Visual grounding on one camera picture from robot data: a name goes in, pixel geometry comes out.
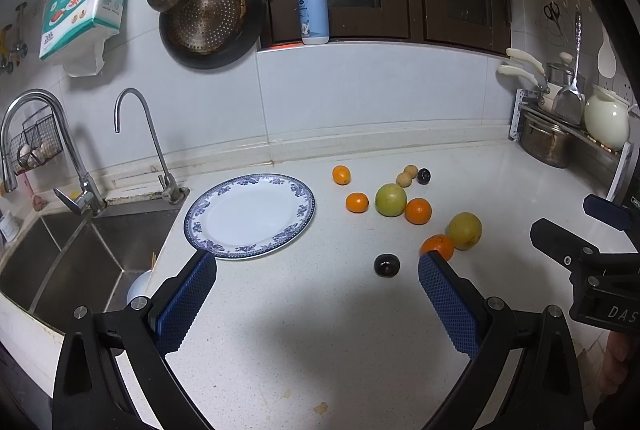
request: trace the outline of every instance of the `wall outlet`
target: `wall outlet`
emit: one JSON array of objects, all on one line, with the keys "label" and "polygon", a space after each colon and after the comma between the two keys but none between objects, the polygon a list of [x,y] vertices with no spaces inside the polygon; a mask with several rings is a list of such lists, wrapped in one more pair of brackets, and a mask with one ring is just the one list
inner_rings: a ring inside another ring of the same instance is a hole
[{"label": "wall outlet", "polygon": [[609,89],[609,90],[613,90],[614,92],[615,89],[613,88],[614,85],[614,79],[613,78],[605,78],[604,76],[602,76],[602,74],[598,73],[598,85],[601,87],[604,87],[605,89]]},{"label": "wall outlet", "polygon": [[633,89],[631,89],[631,83],[626,75],[621,72],[617,72],[613,77],[613,91],[620,96],[620,98],[624,98],[631,104],[636,102]]}]

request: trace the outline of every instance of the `countertop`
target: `countertop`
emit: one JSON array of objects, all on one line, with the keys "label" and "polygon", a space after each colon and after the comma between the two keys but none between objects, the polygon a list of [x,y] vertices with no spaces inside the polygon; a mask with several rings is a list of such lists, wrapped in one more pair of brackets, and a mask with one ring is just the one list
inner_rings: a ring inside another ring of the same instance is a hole
[{"label": "countertop", "polygon": [[[332,181],[336,164],[350,168],[349,185]],[[404,216],[383,217],[373,206],[378,188],[408,164],[432,175],[428,185],[414,181],[406,189],[410,199],[424,197],[433,207],[423,226]],[[316,197],[316,213],[279,251],[219,260],[216,283],[182,346],[166,357],[216,430],[421,428],[468,362],[455,351],[417,277],[420,245],[444,232],[456,213],[475,213],[483,232],[476,247],[455,253],[451,266],[482,295],[499,296],[513,309],[540,312],[554,303],[567,315],[572,303],[568,272],[530,243],[530,226],[541,217],[601,251],[634,251],[623,233],[583,213],[582,199],[602,193],[586,176],[546,166],[513,142],[440,145],[189,178],[184,185],[191,193],[158,257],[149,295],[194,253],[182,233],[193,201],[223,180],[254,172],[302,180]],[[351,192],[368,195],[366,213],[345,209]],[[396,277],[374,273],[380,253],[399,257]],[[15,311],[0,296],[0,339],[13,338],[16,360],[50,394],[62,337]],[[577,350],[588,349],[602,332],[568,323]],[[126,354],[117,360],[142,419],[158,426]]]}]

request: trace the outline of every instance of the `green citrus fruit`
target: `green citrus fruit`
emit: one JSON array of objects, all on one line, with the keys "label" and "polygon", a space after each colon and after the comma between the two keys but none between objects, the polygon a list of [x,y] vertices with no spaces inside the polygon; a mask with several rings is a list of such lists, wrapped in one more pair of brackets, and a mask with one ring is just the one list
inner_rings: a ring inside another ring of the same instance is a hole
[{"label": "green citrus fruit", "polygon": [[385,217],[397,217],[404,212],[406,193],[395,183],[380,187],[376,193],[376,210]]}]

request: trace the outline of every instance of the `scissors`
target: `scissors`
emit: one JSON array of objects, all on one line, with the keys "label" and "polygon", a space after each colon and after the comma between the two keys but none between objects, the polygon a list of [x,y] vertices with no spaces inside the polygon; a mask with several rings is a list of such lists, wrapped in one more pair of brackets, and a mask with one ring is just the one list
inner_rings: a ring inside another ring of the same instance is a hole
[{"label": "scissors", "polygon": [[543,9],[545,11],[545,16],[549,20],[553,20],[556,23],[556,26],[558,27],[558,32],[562,34],[562,31],[560,29],[560,24],[558,22],[558,19],[560,18],[560,8],[558,7],[558,4],[556,4],[552,0]]}]

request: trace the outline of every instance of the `kitchen sink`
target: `kitchen sink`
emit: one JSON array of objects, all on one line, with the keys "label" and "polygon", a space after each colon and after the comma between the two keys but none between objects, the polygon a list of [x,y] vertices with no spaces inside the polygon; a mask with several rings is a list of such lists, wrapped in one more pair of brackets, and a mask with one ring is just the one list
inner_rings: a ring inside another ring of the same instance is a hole
[{"label": "kitchen sink", "polygon": [[180,210],[162,199],[108,206],[98,217],[40,217],[0,273],[0,291],[64,333],[74,309],[116,311],[151,269]]}]

